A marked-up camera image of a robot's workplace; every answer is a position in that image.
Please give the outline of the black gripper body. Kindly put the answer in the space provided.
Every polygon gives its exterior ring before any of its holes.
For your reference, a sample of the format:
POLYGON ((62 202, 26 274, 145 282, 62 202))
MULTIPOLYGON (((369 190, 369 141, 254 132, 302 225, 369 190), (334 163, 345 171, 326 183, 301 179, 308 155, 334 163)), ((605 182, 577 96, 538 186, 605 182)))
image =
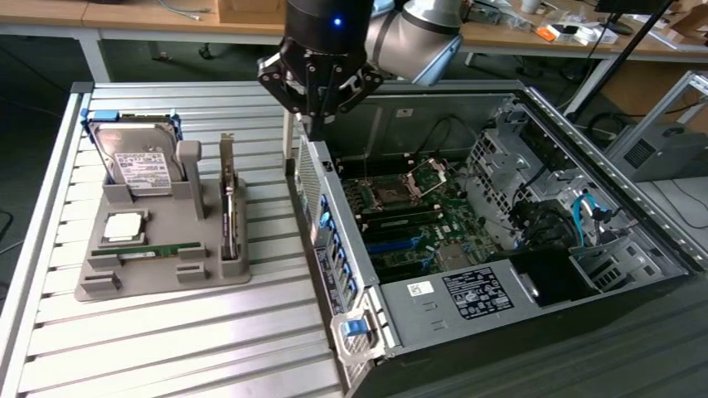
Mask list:
POLYGON ((333 104, 366 63, 369 1, 288 1, 280 57, 306 104, 333 104))

